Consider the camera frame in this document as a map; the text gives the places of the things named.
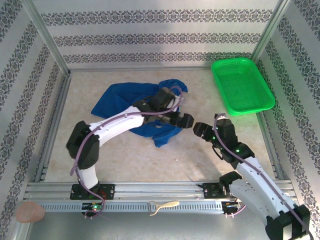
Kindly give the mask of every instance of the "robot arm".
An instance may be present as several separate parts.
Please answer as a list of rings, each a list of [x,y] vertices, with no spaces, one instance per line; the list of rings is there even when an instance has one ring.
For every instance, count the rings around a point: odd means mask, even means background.
[[[239,198],[251,209],[264,224],[266,233],[271,240],[293,240],[305,236],[306,229],[293,216],[290,209],[307,227],[309,227],[310,211],[304,205],[297,206],[276,186],[263,170],[251,149],[246,144],[238,142],[235,126],[229,119],[221,117],[217,119],[216,123],[216,131],[223,145],[244,160],[241,162],[222,146],[212,126],[202,122],[195,124],[194,134],[212,143],[212,149],[218,157],[231,164],[241,174],[233,171],[220,177],[220,190],[226,195],[231,194]]]
[[[81,143],[84,141],[87,135],[93,132],[93,134],[85,142],[77,163],[79,177],[81,178],[84,186],[94,193],[97,192],[99,188],[99,181],[96,175],[95,163],[99,158],[99,147],[113,137],[127,130],[140,127],[143,124],[147,124],[155,120],[160,120],[164,123],[168,123],[180,128],[191,128],[194,122],[193,117],[187,113],[185,113],[183,116],[180,116],[180,113],[177,112],[177,108],[175,108],[173,112],[168,112],[161,115],[144,114],[146,112],[157,113],[167,110],[168,108],[175,106],[178,100],[178,96],[175,96],[171,90],[164,87],[160,89],[155,96],[150,97],[148,101],[146,99],[140,100],[127,108],[125,111],[108,119],[91,124],[86,124],[84,121],[78,122],[73,129],[66,147],[70,156],[75,159]]]

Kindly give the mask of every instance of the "green plastic basket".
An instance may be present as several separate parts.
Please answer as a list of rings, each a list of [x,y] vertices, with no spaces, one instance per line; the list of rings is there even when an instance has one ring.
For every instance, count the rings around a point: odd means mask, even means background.
[[[275,105],[274,96],[250,59],[218,60],[212,64],[211,70],[231,116],[258,113]]]

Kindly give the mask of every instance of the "patterned wall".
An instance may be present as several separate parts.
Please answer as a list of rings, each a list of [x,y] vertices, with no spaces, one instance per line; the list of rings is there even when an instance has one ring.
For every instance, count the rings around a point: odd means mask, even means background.
[[[11,236],[52,122],[62,72],[19,0],[0,0],[0,240]]]
[[[282,169],[320,239],[320,0],[293,0],[258,67],[275,96],[264,112]]]
[[[278,0],[35,0],[70,69],[249,57]]]

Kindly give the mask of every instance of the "floor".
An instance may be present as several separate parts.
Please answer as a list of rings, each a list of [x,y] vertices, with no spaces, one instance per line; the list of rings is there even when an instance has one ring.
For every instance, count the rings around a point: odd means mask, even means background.
[[[179,79],[188,87],[181,112],[191,114],[196,122],[214,123],[215,113],[226,109],[210,70],[76,72],[72,76],[46,182],[76,182],[70,176],[73,160],[66,143],[75,124],[101,121],[91,110],[106,89],[115,83],[159,83]],[[271,163],[255,114],[231,117],[239,141],[256,154],[267,174],[274,178]],[[158,148],[151,138],[124,132],[105,143],[99,151],[96,172],[100,181],[209,181],[218,180],[233,168],[221,161],[212,145],[194,135],[192,128],[182,130],[169,143]]]

